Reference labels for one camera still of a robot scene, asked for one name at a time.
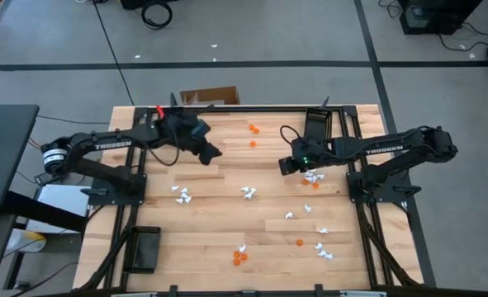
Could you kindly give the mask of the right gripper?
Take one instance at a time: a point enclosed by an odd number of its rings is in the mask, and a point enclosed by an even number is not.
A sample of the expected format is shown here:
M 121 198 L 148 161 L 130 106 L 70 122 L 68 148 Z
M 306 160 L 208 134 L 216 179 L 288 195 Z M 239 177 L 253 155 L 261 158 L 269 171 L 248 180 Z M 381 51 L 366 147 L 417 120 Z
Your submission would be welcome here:
M 298 138 L 291 142 L 291 157 L 278 160 L 283 176 L 311 169 L 328 167 L 334 164 L 331 153 L 320 142 Z

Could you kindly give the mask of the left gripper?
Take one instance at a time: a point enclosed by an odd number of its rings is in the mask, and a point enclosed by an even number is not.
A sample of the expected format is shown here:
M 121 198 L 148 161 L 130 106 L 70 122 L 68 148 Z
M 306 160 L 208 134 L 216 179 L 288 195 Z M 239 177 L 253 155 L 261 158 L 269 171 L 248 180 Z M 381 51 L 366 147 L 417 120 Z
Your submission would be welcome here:
M 185 112 L 187 118 L 178 125 L 167 125 L 168 131 L 173 138 L 173 143 L 183 151 L 200 153 L 199 160 L 203 165 L 209 165 L 213 158 L 222 155 L 222 152 L 212 144 L 207 145 L 206 136 L 197 138 L 191 135 L 191 130 L 201 120 L 195 113 Z

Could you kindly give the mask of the brown cardboard box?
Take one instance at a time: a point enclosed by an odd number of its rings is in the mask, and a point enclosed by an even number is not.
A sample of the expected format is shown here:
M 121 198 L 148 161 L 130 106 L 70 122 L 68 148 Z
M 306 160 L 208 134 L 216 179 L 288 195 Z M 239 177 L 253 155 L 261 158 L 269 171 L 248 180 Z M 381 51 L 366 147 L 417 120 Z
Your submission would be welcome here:
M 239 93 L 235 86 L 212 87 L 180 91 L 184 105 L 239 105 Z

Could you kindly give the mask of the white box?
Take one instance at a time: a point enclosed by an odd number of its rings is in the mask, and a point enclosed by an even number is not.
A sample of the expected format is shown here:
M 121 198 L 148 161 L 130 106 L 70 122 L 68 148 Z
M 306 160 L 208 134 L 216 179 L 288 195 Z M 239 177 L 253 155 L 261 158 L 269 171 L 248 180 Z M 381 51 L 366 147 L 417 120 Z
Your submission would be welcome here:
M 88 186 L 66 186 L 49 184 L 39 189 L 36 199 L 62 210 L 66 210 L 83 217 L 88 216 L 88 196 L 82 193 L 82 189 Z M 66 230 L 51 224 L 29 219 L 26 224 L 26 231 L 42 234 L 67 234 L 78 233 L 78 231 Z

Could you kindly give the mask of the black power adapter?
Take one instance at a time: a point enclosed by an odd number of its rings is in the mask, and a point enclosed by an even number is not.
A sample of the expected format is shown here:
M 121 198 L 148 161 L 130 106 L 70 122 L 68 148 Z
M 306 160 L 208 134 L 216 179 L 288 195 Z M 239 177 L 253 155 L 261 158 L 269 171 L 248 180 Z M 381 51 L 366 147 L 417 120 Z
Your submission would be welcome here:
M 43 172 L 39 175 L 34 176 L 34 180 L 39 186 L 45 186 L 50 183 L 57 182 L 61 179 L 63 179 L 62 175 L 49 174 L 47 172 Z

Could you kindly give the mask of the black desk crossbar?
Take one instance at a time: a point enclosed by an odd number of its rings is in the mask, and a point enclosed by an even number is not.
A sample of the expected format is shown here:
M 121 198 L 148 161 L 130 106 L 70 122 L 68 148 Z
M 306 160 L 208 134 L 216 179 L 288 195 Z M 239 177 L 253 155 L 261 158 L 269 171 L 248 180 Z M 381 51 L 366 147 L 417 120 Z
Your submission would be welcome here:
M 85 216 L 47 205 L 14 191 L 5 195 L 0 213 L 18 215 L 76 232 L 84 231 L 87 223 Z

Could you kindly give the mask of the yellow object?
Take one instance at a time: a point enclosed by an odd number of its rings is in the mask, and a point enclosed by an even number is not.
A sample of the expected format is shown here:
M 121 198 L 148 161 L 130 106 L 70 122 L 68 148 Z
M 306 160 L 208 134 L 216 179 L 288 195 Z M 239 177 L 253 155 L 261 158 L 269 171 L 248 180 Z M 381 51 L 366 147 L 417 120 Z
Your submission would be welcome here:
M 36 232 L 26 230 L 24 235 L 25 235 L 25 239 L 28 241 L 29 244 L 46 243 L 46 237 L 41 233 L 36 233 Z

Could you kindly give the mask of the black desk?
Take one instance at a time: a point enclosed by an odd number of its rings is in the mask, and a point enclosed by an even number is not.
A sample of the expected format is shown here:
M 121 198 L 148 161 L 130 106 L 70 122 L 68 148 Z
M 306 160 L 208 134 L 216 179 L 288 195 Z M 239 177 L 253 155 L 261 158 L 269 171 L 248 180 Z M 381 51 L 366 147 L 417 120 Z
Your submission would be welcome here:
M 0 105 L 0 212 L 27 216 L 37 202 L 10 191 L 39 112 L 37 105 Z

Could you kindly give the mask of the black equipment cart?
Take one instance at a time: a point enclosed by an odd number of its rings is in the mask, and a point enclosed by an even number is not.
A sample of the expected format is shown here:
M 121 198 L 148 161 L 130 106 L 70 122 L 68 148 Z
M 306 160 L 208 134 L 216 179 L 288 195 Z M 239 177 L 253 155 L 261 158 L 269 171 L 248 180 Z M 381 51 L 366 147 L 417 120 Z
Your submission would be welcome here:
M 452 35 L 483 0 L 398 0 L 405 35 Z

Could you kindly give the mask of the white bag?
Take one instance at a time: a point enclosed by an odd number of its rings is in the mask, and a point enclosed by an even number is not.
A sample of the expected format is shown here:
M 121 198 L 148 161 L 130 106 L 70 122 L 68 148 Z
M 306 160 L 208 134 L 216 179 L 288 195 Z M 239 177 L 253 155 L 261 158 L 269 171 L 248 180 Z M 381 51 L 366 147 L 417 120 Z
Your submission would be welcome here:
M 25 239 L 24 233 L 24 229 L 12 230 L 11 236 L 6 246 L 6 250 L 8 252 L 39 252 L 45 247 L 46 243 L 29 244 L 28 241 Z

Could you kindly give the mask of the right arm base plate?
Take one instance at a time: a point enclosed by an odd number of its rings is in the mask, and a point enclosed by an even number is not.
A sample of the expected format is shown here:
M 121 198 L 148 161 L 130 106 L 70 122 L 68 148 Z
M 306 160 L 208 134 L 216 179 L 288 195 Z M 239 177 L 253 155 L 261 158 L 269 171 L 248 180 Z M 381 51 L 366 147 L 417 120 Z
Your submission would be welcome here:
M 388 177 L 384 182 L 364 186 L 360 172 L 347 174 L 349 196 L 354 203 L 400 203 L 421 191 L 420 186 L 412 186 L 402 177 Z

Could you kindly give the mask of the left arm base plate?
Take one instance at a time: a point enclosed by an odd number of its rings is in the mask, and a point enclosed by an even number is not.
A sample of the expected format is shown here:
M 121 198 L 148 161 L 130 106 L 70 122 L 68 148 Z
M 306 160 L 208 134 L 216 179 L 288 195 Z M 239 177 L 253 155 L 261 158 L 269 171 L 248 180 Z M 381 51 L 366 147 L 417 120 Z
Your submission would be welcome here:
M 106 181 L 94 178 L 90 188 L 81 192 L 90 205 L 141 205 L 144 203 L 147 176 L 133 174 L 131 181 Z

